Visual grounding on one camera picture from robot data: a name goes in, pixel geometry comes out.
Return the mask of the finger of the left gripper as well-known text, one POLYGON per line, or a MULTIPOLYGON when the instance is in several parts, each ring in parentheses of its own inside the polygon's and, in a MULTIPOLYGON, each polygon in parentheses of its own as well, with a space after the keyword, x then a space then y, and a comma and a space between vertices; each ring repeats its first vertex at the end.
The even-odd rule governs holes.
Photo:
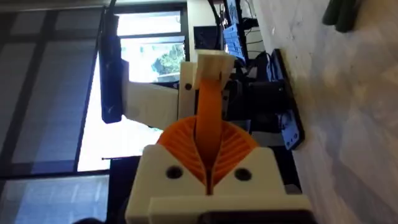
POLYGON ((196 63, 182 62, 178 90, 178 119, 195 114, 196 90, 193 87, 193 76, 196 73, 196 63))
POLYGON ((198 90, 195 143, 203 162, 214 162, 221 144, 222 91, 235 57, 222 50, 197 50, 194 89, 198 90))

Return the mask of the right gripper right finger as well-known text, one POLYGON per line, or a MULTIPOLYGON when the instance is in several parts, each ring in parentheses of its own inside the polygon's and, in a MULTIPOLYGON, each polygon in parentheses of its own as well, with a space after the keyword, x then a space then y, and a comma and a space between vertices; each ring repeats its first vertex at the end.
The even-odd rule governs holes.
POLYGON ((235 124, 222 124, 221 148, 213 174, 214 195, 285 194, 285 187, 272 149, 261 147, 235 124))

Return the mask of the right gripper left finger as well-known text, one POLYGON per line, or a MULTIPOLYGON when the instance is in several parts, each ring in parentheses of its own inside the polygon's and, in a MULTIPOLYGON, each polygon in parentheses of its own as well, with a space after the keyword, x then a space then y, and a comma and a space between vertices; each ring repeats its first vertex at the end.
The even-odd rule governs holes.
POLYGON ((144 148, 125 210, 126 223, 197 223, 206 172, 195 145, 194 116, 170 125, 144 148))

